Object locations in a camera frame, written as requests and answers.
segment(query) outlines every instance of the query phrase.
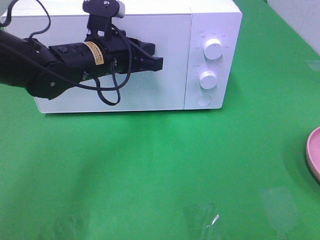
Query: white wall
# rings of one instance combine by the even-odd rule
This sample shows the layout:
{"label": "white wall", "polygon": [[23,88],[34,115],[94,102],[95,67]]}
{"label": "white wall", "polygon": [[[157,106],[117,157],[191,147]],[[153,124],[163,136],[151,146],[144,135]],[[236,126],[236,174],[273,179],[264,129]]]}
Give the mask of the white wall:
{"label": "white wall", "polygon": [[267,2],[320,55],[320,0]]}

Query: yellow label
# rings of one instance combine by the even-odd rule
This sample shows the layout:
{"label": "yellow label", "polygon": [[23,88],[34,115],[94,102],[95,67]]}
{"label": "yellow label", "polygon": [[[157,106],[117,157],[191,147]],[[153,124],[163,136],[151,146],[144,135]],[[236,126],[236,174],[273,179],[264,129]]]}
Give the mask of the yellow label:
{"label": "yellow label", "polygon": [[102,65],[105,63],[104,56],[102,55],[100,48],[94,42],[85,41],[84,44],[91,50],[95,65]]}

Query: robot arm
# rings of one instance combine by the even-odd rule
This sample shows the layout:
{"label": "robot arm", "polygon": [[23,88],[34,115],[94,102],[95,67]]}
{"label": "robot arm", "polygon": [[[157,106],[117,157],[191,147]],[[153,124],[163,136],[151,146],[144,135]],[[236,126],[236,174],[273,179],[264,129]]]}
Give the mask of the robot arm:
{"label": "robot arm", "polygon": [[[162,70],[163,58],[153,57],[153,43],[129,38],[112,24],[112,18],[125,15],[122,2],[84,0],[82,8],[89,13],[85,42],[46,47],[32,37],[43,31],[21,39],[0,30],[0,83],[25,88],[32,96],[49,100],[69,88],[80,87],[97,91],[104,103],[113,106],[120,102],[119,90],[131,73]],[[121,84],[117,83],[116,73],[126,74]],[[101,87],[99,77],[105,75],[112,75],[114,87]],[[81,84],[89,79],[95,80],[96,87]],[[117,102],[105,99],[103,91],[117,91]]]}

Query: pink bowl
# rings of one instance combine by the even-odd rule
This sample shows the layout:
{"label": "pink bowl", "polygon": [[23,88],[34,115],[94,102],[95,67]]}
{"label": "pink bowl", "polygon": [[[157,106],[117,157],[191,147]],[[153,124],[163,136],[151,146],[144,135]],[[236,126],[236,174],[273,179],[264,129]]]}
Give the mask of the pink bowl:
{"label": "pink bowl", "polygon": [[314,130],[306,144],[306,159],[311,171],[320,181],[320,127]]}

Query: white microwave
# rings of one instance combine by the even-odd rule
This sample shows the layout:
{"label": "white microwave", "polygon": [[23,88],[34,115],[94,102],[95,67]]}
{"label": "white microwave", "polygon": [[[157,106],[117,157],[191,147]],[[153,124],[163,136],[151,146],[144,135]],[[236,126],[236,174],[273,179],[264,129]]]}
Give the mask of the white microwave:
{"label": "white microwave", "polygon": [[[83,0],[42,0],[51,28],[36,38],[46,46],[83,42],[88,14]],[[121,102],[104,104],[95,91],[72,87],[48,100],[35,98],[42,113],[218,109],[224,102],[242,13],[232,0],[123,0],[125,17],[113,24],[127,37],[155,44],[160,71],[132,73]],[[19,1],[6,31],[20,38],[43,29],[47,16],[34,0]],[[111,76],[101,85],[112,83]],[[95,85],[93,80],[85,82]],[[116,92],[105,93],[109,99]]]}

